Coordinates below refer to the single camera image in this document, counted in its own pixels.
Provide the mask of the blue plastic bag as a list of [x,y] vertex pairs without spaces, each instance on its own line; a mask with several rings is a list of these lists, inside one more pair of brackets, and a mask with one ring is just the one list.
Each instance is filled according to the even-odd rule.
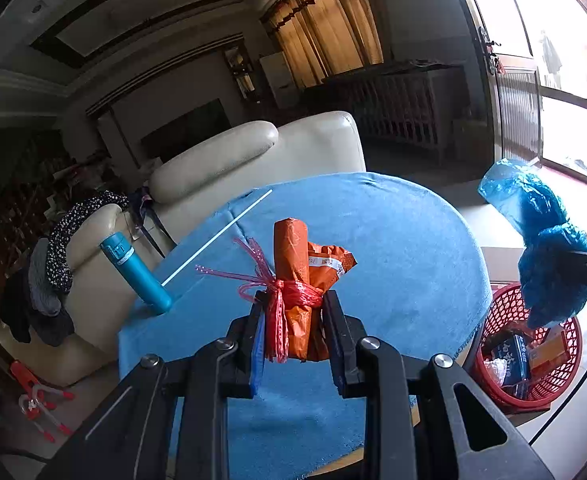
[[522,237],[519,262],[528,326],[551,327],[577,315],[587,301],[587,285],[565,278],[561,257],[587,252],[587,235],[569,219],[563,202],[522,160],[501,159],[487,170],[478,193]]

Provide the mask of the red mesh trash basket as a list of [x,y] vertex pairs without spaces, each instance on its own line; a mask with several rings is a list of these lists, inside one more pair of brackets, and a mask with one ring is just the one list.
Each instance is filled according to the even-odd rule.
[[505,414],[547,411],[573,381],[582,356],[579,321],[528,326],[520,286],[495,290],[471,376]]

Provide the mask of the orange red medicine box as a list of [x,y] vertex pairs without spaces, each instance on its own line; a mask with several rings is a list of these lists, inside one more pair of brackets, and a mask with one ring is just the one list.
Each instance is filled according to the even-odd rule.
[[560,325],[551,328],[542,342],[528,348],[528,355],[530,380],[539,382],[547,374],[569,361],[570,351],[566,331]]

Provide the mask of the blue packet in basket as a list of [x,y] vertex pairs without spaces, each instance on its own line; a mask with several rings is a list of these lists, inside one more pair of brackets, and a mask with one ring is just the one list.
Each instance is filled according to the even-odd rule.
[[504,387],[518,385],[530,379],[530,365],[525,338],[513,335],[491,350],[492,360],[504,369],[499,373]]

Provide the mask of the red toy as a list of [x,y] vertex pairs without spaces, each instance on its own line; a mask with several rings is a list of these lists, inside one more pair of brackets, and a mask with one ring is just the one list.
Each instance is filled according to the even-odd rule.
[[71,391],[42,384],[33,375],[32,371],[20,361],[14,361],[10,364],[9,371],[24,390],[18,398],[18,408],[24,417],[32,423],[33,427],[38,430],[38,433],[48,442],[56,442],[55,437],[41,424],[42,419],[46,419],[63,436],[72,436],[73,430],[55,415],[58,404],[51,401],[51,398],[56,396],[56,398],[64,401],[72,401],[76,398],[76,395]]

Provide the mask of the blue tablecloth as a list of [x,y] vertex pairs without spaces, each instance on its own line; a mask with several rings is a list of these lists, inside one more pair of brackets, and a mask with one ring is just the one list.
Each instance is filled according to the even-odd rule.
[[[310,240],[352,252],[356,266],[336,284],[341,307],[367,333],[405,356],[456,356],[487,315],[491,289],[482,252],[463,217],[428,188],[352,172],[254,188],[224,204],[157,266],[164,281],[213,234],[269,188],[273,193],[168,284],[169,312],[135,304],[118,336],[119,370],[142,356],[173,361],[222,337],[250,306],[234,280],[197,266],[249,274],[235,240],[253,238],[270,254],[277,221],[295,218]],[[257,395],[228,404],[228,449],[235,479],[299,479],[358,448],[365,403],[339,396],[327,362],[266,365]]]

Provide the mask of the grey clothes on sofa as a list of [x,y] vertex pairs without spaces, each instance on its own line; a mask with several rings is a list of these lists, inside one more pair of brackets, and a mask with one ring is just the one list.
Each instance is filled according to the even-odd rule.
[[72,318],[46,275],[48,239],[40,238],[27,264],[5,282],[0,320],[16,341],[30,344],[31,330],[51,347],[59,347],[74,334]]

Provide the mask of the teal thermos bottle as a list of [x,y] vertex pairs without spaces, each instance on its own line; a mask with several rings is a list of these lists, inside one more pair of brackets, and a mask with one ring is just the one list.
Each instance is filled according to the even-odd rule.
[[100,243],[100,249],[150,311],[160,315],[170,310],[172,297],[121,232],[107,236]]

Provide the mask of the black white patterned cloth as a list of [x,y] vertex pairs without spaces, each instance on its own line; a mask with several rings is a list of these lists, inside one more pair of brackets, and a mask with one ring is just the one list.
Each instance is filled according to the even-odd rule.
[[71,237],[94,212],[109,204],[118,205],[124,210],[129,208],[129,200],[125,195],[105,190],[74,204],[52,229],[48,240],[45,273],[55,292],[67,295],[71,290],[72,271],[68,266],[66,253]]

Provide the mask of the white stick on table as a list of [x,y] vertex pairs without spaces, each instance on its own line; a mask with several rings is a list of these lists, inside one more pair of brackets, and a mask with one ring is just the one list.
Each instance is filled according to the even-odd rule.
[[163,282],[161,282],[162,286],[167,286],[171,281],[173,281],[187,266],[190,265],[196,258],[198,258],[207,248],[209,248],[216,240],[218,240],[223,234],[228,232],[232,226],[240,220],[243,219],[246,214],[256,208],[259,204],[263,202],[266,198],[268,198],[273,193],[273,189],[269,188],[266,192],[264,192],[261,196],[259,196],[254,202],[252,202],[249,206],[247,206],[242,212],[239,212],[237,216],[235,216],[230,222],[226,223],[223,228],[221,228],[216,234],[213,234],[202,246],[200,246],[196,252],[193,252],[184,262],[182,262]]

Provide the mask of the cream leather sofa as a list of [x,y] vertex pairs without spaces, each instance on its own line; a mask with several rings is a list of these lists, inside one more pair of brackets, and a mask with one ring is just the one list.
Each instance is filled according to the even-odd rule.
[[67,387],[118,358],[118,333],[135,294],[100,250],[121,232],[144,263],[155,269],[210,214],[253,188],[319,174],[365,170],[356,122],[347,112],[328,112],[276,127],[257,120],[228,129],[173,157],[148,180],[162,223],[152,240],[137,232],[131,215],[109,204],[89,216],[66,247],[72,289],[65,308],[74,325],[58,347],[33,335],[16,341],[0,325],[0,345],[36,377]]

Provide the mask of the white wooden crib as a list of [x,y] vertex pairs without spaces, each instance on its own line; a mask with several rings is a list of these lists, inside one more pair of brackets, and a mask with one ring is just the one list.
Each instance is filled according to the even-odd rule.
[[325,79],[319,102],[351,114],[365,138],[408,144],[443,160],[469,107],[464,68],[423,61],[372,65]]

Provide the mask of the black television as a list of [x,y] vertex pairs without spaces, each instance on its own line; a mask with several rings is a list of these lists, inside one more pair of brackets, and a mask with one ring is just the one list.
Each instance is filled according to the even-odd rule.
[[148,159],[167,162],[217,134],[231,128],[220,99],[198,106],[141,138]]

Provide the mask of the yellow curtain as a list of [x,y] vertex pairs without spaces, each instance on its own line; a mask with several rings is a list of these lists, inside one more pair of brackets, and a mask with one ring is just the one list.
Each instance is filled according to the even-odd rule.
[[301,90],[383,61],[371,0],[276,0],[263,23]]

